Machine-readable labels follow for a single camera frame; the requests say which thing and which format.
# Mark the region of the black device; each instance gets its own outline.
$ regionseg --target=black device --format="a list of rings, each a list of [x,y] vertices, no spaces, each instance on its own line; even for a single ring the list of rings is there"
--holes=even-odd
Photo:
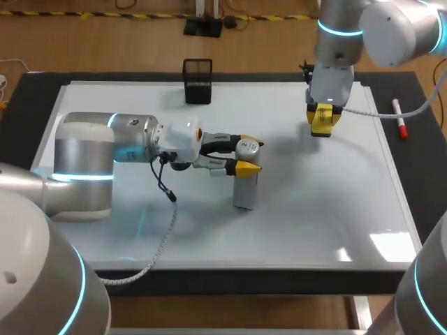
[[[237,27],[236,17],[229,15],[223,18],[223,25],[227,29],[234,29]]]
[[[209,105],[211,103],[212,59],[185,59],[182,75],[186,103]]]
[[[183,34],[203,37],[221,37],[222,19],[214,19],[208,15],[203,17],[192,17],[186,20]]]

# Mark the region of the wire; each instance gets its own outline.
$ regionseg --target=wire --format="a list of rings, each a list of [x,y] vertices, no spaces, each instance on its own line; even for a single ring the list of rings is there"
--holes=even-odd
[[[116,9],[131,9],[131,8],[135,7],[137,5],[137,3],[138,3],[138,0],[133,0],[133,3],[131,5],[125,6],[125,7],[121,7],[118,4],[118,0],[115,0],[115,8]]]
[[[236,12],[236,13],[242,13],[242,14],[244,14],[244,15],[247,16],[247,24],[246,24],[245,26],[243,26],[241,29],[236,29],[236,30],[238,30],[238,31],[242,31],[242,30],[247,29],[248,26],[249,26],[249,24],[250,24],[250,15],[249,15],[245,10],[242,10],[242,9],[236,9],[236,8],[232,7],[232,6],[230,5],[230,3],[228,2],[228,0],[225,0],[225,3],[226,3],[226,5],[227,5],[233,12]]]
[[[154,161],[157,158],[160,158],[160,164],[161,164],[160,172],[158,174],[155,172],[155,169],[154,169]],[[168,199],[173,204],[173,216],[172,216],[172,218],[170,220],[170,224],[169,224],[168,230],[166,231],[165,236],[164,236],[162,242],[160,243],[160,246],[157,248],[154,257],[152,257],[150,262],[147,264],[147,266],[143,270],[141,270],[140,272],[138,272],[137,274],[135,274],[135,275],[133,275],[131,277],[123,278],[123,279],[105,279],[105,278],[100,278],[104,285],[125,285],[125,284],[132,283],[134,281],[137,281],[138,279],[143,277],[147,272],[149,272],[154,267],[156,262],[159,260],[161,254],[163,252],[163,249],[165,248],[166,244],[168,243],[169,237],[173,233],[173,230],[174,230],[174,227],[175,227],[175,223],[177,222],[177,210],[178,210],[178,208],[177,208],[177,198],[175,197],[174,193],[170,189],[168,189],[166,187],[166,185],[161,181],[161,175],[163,174],[163,167],[167,163],[168,163],[168,159],[165,156],[162,156],[162,155],[156,155],[149,162],[150,167],[151,167],[151,171],[154,174],[156,180],[158,181],[159,188],[168,196]]]
[[[29,70],[28,65],[25,64],[25,62],[21,59],[0,59],[0,63],[8,63],[8,62],[19,62],[23,65],[23,67],[28,71],[31,72],[31,70]],[[5,81],[1,84],[0,86],[0,103],[7,103],[8,100],[3,101],[3,98],[5,97],[5,90],[6,90],[6,86],[8,86],[8,79],[6,79],[5,77]]]
[[[447,58],[444,58],[442,61],[440,61],[433,70],[433,85],[436,86],[436,71],[438,69],[438,67],[440,67],[440,65],[447,61]],[[442,102],[442,97],[441,94],[438,92],[438,99],[439,99],[439,104],[441,105],[441,129],[444,128],[444,119],[446,117],[445,112],[444,112],[444,104]]]
[[[18,61],[18,62],[22,63],[23,67],[24,67],[28,72],[31,72],[31,70],[29,70],[28,65],[26,65],[25,62],[24,62],[23,60],[21,60],[21,59],[0,59],[0,63],[6,63],[6,62],[9,62],[9,61]]]
[[[343,107],[343,110],[358,115],[364,115],[366,117],[378,117],[380,119],[406,119],[409,117],[414,117],[423,112],[424,110],[426,110],[433,103],[433,100],[437,97],[439,89],[441,88],[441,85],[446,78],[447,78],[447,70],[442,73],[442,76],[439,78],[439,81],[437,82],[436,86],[432,91],[431,96],[427,99],[427,101],[425,101],[422,106],[420,106],[417,110],[414,110],[413,112],[396,115],[396,114],[374,114],[371,112],[361,112],[359,110],[352,110],[350,108],[345,107]]]
[[[7,101],[3,101],[3,97],[5,96],[5,90],[8,86],[8,80],[5,77],[5,81],[0,86],[0,103],[7,103]]]
[[[170,225],[168,227],[168,230],[165,233],[165,236],[163,238],[163,241],[160,243],[159,248],[157,249],[154,257],[151,259],[151,261],[147,264],[147,266],[138,272],[137,274],[123,279],[105,279],[100,278],[104,285],[125,285],[132,283],[134,281],[137,281],[141,277],[143,277],[148,271],[150,271],[156,262],[159,260],[161,253],[163,252],[163,249],[165,248],[166,244],[168,243],[169,237],[173,233],[175,223],[177,222],[177,202],[172,202],[173,204],[173,216],[170,220]]]
[[[219,19],[222,19],[225,17],[225,10],[224,7],[221,5],[221,0],[219,0],[219,10],[222,10],[222,15],[219,16]]]

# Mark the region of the table leg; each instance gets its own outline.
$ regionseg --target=table leg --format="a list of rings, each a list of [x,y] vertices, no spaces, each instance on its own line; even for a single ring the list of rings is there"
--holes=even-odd
[[[369,326],[372,324],[368,298],[350,297],[350,302],[352,306],[354,327],[361,330],[368,329]]]
[[[202,17],[205,14],[205,0],[196,0],[196,16]]]

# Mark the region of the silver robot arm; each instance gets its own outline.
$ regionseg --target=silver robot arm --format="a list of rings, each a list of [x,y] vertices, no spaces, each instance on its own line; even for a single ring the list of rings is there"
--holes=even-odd
[[[380,67],[446,54],[445,0],[322,0],[307,100],[346,105],[363,45]]]
[[[98,221],[111,212],[114,162],[151,163],[160,157],[177,171],[192,165],[212,176],[250,177],[261,167],[209,155],[235,151],[248,137],[202,132],[197,118],[164,126],[152,115],[74,112],[57,127],[51,177],[0,163],[0,188],[30,199],[54,221]]]

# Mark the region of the black cable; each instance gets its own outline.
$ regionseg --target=black cable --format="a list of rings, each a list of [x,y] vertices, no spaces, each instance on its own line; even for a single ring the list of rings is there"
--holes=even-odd
[[[155,172],[155,169],[154,169],[154,161],[157,158],[160,158],[160,171],[159,171],[158,174]],[[165,193],[168,196],[168,198],[169,198],[169,200],[171,202],[176,202],[177,201],[177,197],[175,196],[175,194],[169,188],[167,188],[166,185],[161,181],[161,175],[163,174],[163,168],[164,168],[164,166],[167,163],[168,163],[168,159],[165,156],[162,156],[162,155],[155,156],[149,162],[150,167],[151,167],[151,171],[154,174],[154,177],[156,178],[156,180],[159,182],[158,183],[158,187],[163,191],[163,193]]]
[[[219,19],[223,19],[225,17],[224,7],[221,5],[221,0],[219,0],[219,10],[222,10],[222,15],[219,16]]]
[[[138,0],[133,0],[133,3],[131,4],[131,5],[129,5],[129,6],[125,6],[125,7],[121,7],[119,4],[118,4],[118,1],[119,0],[115,0],[115,8],[116,9],[131,9],[131,8],[133,8],[133,7],[135,7],[136,5],[137,5],[137,2],[138,2]]]
[[[444,58],[442,61],[440,61],[434,68],[433,70],[433,85],[436,86],[437,82],[436,82],[436,71],[438,69],[438,67],[441,66],[441,64],[443,62],[447,61],[447,58]],[[438,99],[439,99],[439,103],[441,104],[441,129],[444,127],[444,119],[445,119],[445,114],[444,114],[444,104],[442,102],[442,97],[441,94],[438,92]]]
[[[227,5],[227,7],[229,7],[233,12],[236,12],[236,13],[242,13],[242,14],[244,14],[244,15],[247,16],[247,24],[246,24],[245,26],[243,26],[241,29],[236,29],[236,30],[238,30],[238,31],[242,31],[242,30],[247,29],[247,27],[248,27],[249,24],[250,24],[250,15],[249,15],[245,10],[242,10],[242,9],[236,9],[236,8],[232,7],[232,6],[230,5],[230,3],[228,2],[228,0],[225,0],[225,3],[226,3],[226,5]]]

